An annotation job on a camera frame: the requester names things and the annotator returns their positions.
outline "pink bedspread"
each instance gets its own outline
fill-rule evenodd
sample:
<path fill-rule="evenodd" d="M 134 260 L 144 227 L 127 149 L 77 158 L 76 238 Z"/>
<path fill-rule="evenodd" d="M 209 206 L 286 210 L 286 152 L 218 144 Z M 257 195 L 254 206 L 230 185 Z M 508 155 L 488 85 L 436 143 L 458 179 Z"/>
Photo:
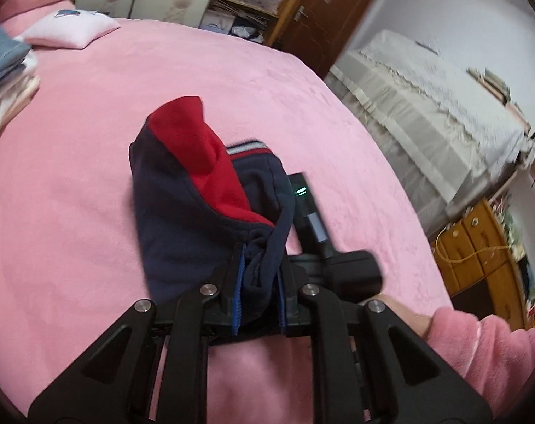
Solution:
<path fill-rule="evenodd" d="M 128 145 L 178 96 L 202 97 L 224 143 L 260 138 L 306 172 L 336 246 L 374 252 L 388 293 L 428 314 L 450 304 L 395 174 L 311 70 L 226 35 L 121 23 L 83 51 L 39 51 L 41 89 L 0 137 L 0 386 L 22 411 L 146 296 Z"/>

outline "brown wooden door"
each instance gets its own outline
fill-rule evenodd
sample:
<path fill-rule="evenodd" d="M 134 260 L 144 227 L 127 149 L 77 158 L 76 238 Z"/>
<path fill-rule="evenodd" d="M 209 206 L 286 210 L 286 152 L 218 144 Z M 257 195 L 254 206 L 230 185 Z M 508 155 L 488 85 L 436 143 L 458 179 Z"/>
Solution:
<path fill-rule="evenodd" d="M 279 48 L 326 76 L 371 0 L 300 0 Z"/>

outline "door handle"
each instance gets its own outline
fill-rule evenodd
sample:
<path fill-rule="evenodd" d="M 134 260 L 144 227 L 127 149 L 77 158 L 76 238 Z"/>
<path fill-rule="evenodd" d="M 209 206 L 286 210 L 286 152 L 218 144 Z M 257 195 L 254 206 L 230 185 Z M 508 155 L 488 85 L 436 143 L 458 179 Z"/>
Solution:
<path fill-rule="evenodd" d="M 297 12 L 295 13 L 295 17 L 293 17 L 293 20 L 297 22 L 301 16 L 306 17 L 307 19 L 309 16 L 307 16 L 303 11 L 305 10 L 305 6 L 299 6 L 299 9 L 297 9 Z"/>

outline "bed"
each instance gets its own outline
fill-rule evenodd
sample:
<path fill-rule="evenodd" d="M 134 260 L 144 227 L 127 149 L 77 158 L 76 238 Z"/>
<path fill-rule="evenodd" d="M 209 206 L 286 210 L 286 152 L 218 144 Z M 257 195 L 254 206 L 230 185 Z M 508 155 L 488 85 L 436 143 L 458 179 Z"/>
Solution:
<path fill-rule="evenodd" d="M 523 126 L 472 77 L 383 30 L 325 79 L 394 169 L 428 235 L 534 160 Z"/>
<path fill-rule="evenodd" d="M 128 145 L 149 113 L 183 95 L 202 98 L 206 121 L 225 144 L 260 138 L 288 173 L 305 172 L 336 246 L 371 250 L 385 291 L 422 313 L 450 305 L 394 171 L 302 62 L 181 25 L 120 24 L 82 51 L 38 49 L 42 86 L 0 135 L 0 386 L 19 410 L 26 413 L 80 352 L 147 296 Z M 290 253 L 299 252 L 297 244 L 289 239 Z M 281 342 L 212 350 L 215 422 L 260 419 L 238 420 L 237 385 L 223 359 L 236 356 L 235 369 L 263 378 L 292 351 Z M 296 384 L 291 394 L 288 382 L 296 380 L 285 381 L 279 394 L 287 407 L 262 422 L 309 422 L 310 404 L 297 415 L 294 400 L 310 396 L 310 386 Z M 262 381 L 256 386 L 240 392 L 256 402 L 274 399 L 263 397 Z"/>

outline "yellow cable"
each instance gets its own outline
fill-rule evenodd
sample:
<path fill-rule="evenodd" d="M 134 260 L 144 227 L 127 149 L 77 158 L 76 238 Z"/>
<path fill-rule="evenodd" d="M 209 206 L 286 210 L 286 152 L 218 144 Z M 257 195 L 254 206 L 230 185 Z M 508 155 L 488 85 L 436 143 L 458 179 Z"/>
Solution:
<path fill-rule="evenodd" d="M 491 247 L 485 247 L 484 249 L 481 249 L 481 250 L 476 250 L 474 253 L 472 253 L 471 255 L 468 255 L 465 258 L 462 258 L 459 260 L 452 260 L 442 255 L 441 249 L 438 247 L 438 240 L 440 239 L 442 233 L 446 231 L 447 227 L 448 225 L 446 225 L 444 229 L 438 233 L 438 236 L 436 236 L 435 249 L 440 259 L 451 265 L 458 265 L 459 263 L 464 263 L 466 260 L 469 260 L 470 258 L 476 256 L 478 253 L 487 252 L 488 250 L 509 250 L 511 248 L 510 245 L 493 245 Z"/>

